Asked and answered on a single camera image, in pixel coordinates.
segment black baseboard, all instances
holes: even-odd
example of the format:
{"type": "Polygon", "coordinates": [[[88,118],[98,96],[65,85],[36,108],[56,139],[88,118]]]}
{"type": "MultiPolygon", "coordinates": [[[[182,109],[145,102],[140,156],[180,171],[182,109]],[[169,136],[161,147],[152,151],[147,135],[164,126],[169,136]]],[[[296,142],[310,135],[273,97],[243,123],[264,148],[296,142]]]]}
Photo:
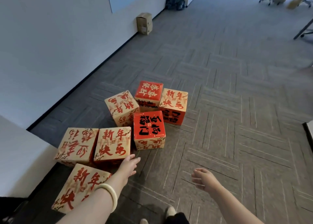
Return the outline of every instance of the black baseboard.
{"type": "MultiPolygon", "coordinates": [[[[162,12],[159,12],[153,19],[159,16],[162,12]]],[[[78,83],[74,88],[72,88],[66,95],[64,95],[58,102],[56,102],[51,108],[49,108],[43,115],[41,115],[32,125],[30,125],[26,130],[31,131],[35,126],[38,125],[49,113],[53,111],[60,103],[62,103],[71,93],[75,91],[82,83],[84,83],[93,73],[95,73],[104,63],[106,63],[112,56],[114,56],[123,46],[125,46],[131,39],[133,39],[138,32],[136,32],[130,39],[128,39],[122,46],[120,46],[115,52],[113,52],[104,62],[98,65],[90,74],[88,74],[80,83],[78,83]]]]}
{"type": "Polygon", "coordinates": [[[307,137],[307,139],[309,141],[311,150],[313,152],[313,137],[312,137],[312,134],[311,134],[311,132],[309,130],[308,124],[306,122],[303,123],[303,128],[304,128],[304,131],[306,132],[306,137],[307,137]]]}

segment bracelet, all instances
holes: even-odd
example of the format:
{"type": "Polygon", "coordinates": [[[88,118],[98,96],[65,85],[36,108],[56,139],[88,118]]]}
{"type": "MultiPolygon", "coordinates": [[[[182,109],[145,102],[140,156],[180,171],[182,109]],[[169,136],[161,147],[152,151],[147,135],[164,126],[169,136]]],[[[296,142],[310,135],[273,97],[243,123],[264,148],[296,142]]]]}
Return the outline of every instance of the bracelet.
{"type": "Polygon", "coordinates": [[[116,195],[115,190],[108,184],[100,184],[98,187],[96,187],[95,191],[99,188],[105,189],[111,194],[111,197],[113,200],[113,208],[112,208],[111,213],[113,213],[117,206],[117,195],[116,195]]]}

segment patterned carpet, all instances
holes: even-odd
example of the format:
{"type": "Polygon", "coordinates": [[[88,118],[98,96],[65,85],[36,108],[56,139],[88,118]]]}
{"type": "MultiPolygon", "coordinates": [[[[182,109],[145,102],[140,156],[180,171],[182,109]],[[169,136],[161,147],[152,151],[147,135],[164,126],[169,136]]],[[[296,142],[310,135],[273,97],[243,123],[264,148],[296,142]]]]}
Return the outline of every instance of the patterned carpet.
{"type": "MultiPolygon", "coordinates": [[[[164,149],[139,151],[137,174],[108,223],[161,223],[170,204],[191,224],[225,223],[190,173],[205,167],[264,223],[313,219],[313,155],[302,123],[313,118],[311,19],[259,0],[194,0],[162,12],[41,121],[32,133],[58,146],[68,127],[114,127],[104,99],[141,80],[187,91],[182,126],[166,124],[164,149]]],[[[50,207],[70,169],[57,166],[14,223],[55,223],[50,207]]]]}

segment black bag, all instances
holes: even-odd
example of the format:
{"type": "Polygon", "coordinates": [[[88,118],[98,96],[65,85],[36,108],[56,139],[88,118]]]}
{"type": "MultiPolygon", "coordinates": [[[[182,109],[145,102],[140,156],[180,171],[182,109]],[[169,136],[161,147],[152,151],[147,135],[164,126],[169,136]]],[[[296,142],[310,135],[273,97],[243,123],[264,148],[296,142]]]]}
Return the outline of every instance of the black bag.
{"type": "Polygon", "coordinates": [[[186,8],[185,0],[166,0],[165,8],[183,10],[186,8]]]}

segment gift box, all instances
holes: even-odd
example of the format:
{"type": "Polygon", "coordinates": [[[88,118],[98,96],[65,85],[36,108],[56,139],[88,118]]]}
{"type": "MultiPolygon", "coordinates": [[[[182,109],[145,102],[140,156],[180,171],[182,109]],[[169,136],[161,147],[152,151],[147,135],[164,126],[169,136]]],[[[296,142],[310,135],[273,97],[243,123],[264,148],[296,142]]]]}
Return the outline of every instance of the gift box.
{"type": "Polygon", "coordinates": [[[68,128],[54,159],[67,166],[76,163],[93,166],[98,132],[98,128],[68,128]]]}
{"type": "Polygon", "coordinates": [[[137,150],[164,148],[165,137],[161,111],[134,114],[134,141],[137,150]]]}
{"type": "Polygon", "coordinates": [[[76,164],[51,208],[68,213],[110,177],[108,172],[76,164]]]}
{"type": "Polygon", "coordinates": [[[140,106],[140,112],[157,111],[160,105],[163,84],[140,81],[135,94],[135,100],[140,106]]]}
{"type": "Polygon", "coordinates": [[[99,131],[94,162],[121,160],[131,154],[131,127],[102,128],[99,131]]]}
{"type": "Polygon", "coordinates": [[[132,126],[134,113],[139,112],[139,105],[127,90],[105,99],[109,111],[118,127],[132,126]]]}
{"type": "Polygon", "coordinates": [[[162,92],[160,110],[166,123],[181,125],[187,109],[188,93],[165,88],[162,92]]]}

